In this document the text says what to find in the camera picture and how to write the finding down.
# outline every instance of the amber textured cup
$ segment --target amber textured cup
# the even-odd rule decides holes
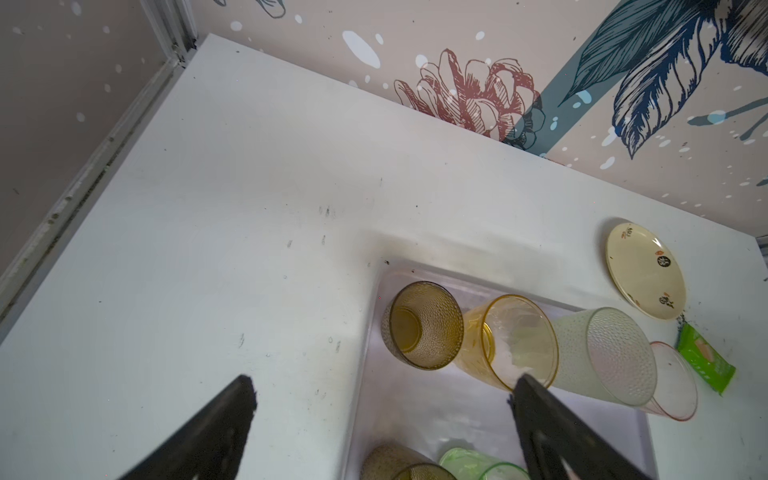
[[[462,311],[453,295],[437,283],[411,283],[384,310],[382,338],[389,351],[408,365],[441,369],[462,348]]]
[[[454,363],[469,375],[511,392],[527,373],[549,387],[558,371],[558,341],[538,306],[504,295],[464,314],[464,344]]]
[[[456,480],[429,458],[396,443],[373,450],[362,463],[360,480]]]

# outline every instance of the plastic cup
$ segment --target plastic cup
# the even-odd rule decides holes
[[[656,360],[643,330],[624,312],[603,307],[556,319],[560,347],[552,386],[627,406],[654,395]]]
[[[462,310],[453,295],[437,283],[411,283],[384,310],[384,344],[398,360],[417,369],[448,365],[463,338]]]
[[[524,374],[549,387],[558,371],[558,342],[549,319],[519,295],[504,295],[464,314],[464,343],[454,363],[511,392]]]
[[[360,480],[456,480],[448,470],[396,443],[373,450],[362,463]]]
[[[504,462],[485,453],[467,449],[450,449],[440,465],[456,480],[529,480],[530,476],[514,463]]]
[[[694,372],[688,362],[664,342],[650,345],[656,358],[658,383],[654,397],[641,410],[669,419],[690,420],[699,405]]]

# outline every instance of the yellow cup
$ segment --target yellow cup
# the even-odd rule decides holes
[[[558,341],[535,303],[504,295],[464,314],[464,342],[454,363],[509,392],[524,373],[549,387],[558,371]]]

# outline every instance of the beige textured cup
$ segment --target beige textured cup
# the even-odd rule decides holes
[[[362,463],[360,480],[456,480],[448,470],[415,450],[396,443],[382,445]]]
[[[627,406],[654,395],[656,360],[643,330],[626,313],[603,307],[556,319],[560,346],[552,386]]]

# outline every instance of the green cup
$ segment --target green cup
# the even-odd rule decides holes
[[[456,480],[530,480],[528,473],[514,463],[504,462],[485,453],[450,449],[440,459],[440,466]]]

